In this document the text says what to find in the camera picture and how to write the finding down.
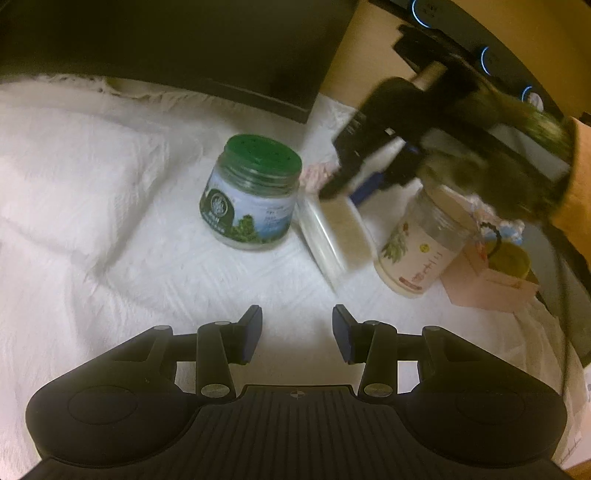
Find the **blue wet wipes pack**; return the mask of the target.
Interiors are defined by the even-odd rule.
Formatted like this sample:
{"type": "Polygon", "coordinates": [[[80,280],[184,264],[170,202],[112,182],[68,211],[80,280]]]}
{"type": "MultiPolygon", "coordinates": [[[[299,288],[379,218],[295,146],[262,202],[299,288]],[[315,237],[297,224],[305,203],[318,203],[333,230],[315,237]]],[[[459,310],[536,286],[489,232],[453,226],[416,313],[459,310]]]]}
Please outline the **blue wet wipes pack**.
{"type": "Polygon", "coordinates": [[[510,242],[515,245],[523,243],[523,233],[525,230],[525,223],[521,220],[507,221],[502,220],[497,225],[503,241],[510,242]]]}

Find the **yellow bunny soft toy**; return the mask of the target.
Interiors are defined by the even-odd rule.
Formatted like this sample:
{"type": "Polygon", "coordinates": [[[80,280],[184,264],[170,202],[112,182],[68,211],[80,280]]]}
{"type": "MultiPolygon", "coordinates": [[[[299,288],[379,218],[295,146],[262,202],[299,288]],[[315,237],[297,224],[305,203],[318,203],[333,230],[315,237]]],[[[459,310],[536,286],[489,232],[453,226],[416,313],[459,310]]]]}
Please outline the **yellow bunny soft toy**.
{"type": "Polygon", "coordinates": [[[502,242],[497,251],[493,241],[485,245],[489,268],[506,275],[525,279],[531,270],[531,259],[520,246],[511,242],[502,242]]]}

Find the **cotton swabs box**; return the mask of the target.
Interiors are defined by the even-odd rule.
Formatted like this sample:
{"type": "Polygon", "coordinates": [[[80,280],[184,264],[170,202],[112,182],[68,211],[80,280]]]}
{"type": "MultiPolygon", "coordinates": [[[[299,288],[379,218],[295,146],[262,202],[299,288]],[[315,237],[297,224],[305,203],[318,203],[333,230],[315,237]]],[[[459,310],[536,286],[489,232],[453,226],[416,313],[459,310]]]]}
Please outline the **cotton swabs box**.
{"type": "Polygon", "coordinates": [[[301,190],[294,212],[305,244],[332,290],[374,261],[375,243],[348,196],[321,200],[301,190]]]}

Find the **tall beige powder jar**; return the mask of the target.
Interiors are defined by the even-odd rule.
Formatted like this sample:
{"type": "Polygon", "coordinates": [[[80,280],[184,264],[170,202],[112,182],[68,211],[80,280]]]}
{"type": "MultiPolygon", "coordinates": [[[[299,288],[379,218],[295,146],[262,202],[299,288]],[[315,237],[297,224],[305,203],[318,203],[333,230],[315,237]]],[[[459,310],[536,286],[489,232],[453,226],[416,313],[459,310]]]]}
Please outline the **tall beige powder jar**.
{"type": "Polygon", "coordinates": [[[444,186],[423,187],[381,248],[377,273],[394,292],[420,297],[477,230],[468,203],[460,195],[444,186]]]}

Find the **pink cardboard box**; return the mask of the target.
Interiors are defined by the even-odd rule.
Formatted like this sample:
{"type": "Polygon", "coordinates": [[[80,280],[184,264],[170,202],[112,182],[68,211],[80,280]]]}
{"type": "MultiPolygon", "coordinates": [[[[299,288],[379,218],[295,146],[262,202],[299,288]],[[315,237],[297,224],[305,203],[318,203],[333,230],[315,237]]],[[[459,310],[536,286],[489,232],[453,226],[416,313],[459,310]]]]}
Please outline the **pink cardboard box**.
{"type": "Polygon", "coordinates": [[[478,230],[441,276],[450,301],[458,306],[485,310],[509,313],[521,310],[539,291],[532,262],[525,279],[490,269],[485,245],[493,241],[497,245],[494,251],[497,251],[500,244],[506,242],[497,230],[503,219],[482,201],[461,197],[467,201],[468,211],[476,220],[478,230]]]}

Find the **black monitor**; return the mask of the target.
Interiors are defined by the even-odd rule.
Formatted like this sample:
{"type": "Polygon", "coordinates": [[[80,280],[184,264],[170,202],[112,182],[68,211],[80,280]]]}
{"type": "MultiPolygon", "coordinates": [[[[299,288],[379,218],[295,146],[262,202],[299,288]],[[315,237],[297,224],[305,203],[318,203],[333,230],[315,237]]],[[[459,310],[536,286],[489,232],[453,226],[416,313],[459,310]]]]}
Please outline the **black monitor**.
{"type": "Polygon", "coordinates": [[[355,1],[4,1],[1,72],[136,80],[304,123],[355,1]]]}

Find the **black power strip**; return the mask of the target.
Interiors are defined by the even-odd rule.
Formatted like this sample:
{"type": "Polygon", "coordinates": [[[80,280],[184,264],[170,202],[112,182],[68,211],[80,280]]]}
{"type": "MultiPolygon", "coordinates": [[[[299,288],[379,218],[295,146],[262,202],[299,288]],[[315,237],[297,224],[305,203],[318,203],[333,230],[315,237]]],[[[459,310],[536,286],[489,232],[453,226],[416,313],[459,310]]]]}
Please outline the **black power strip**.
{"type": "Polygon", "coordinates": [[[416,27],[444,35],[500,89],[522,101],[531,101],[538,109],[558,119],[564,117],[556,102],[521,60],[455,2],[376,1],[374,4],[416,27]]]}

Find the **green lid glass jar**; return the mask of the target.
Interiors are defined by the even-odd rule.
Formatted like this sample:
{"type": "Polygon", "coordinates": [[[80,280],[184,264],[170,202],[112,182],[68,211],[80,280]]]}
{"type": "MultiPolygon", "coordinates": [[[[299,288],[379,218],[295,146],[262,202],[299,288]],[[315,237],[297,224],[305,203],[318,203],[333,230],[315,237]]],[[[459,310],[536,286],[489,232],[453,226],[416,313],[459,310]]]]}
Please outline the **green lid glass jar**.
{"type": "Polygon", "coordinates": [[[232,136],[206,182],[201,218],[232,248],[269,249],[290,229],[302,169],[301,157],[283,143],[252,134],[232,136]]]}

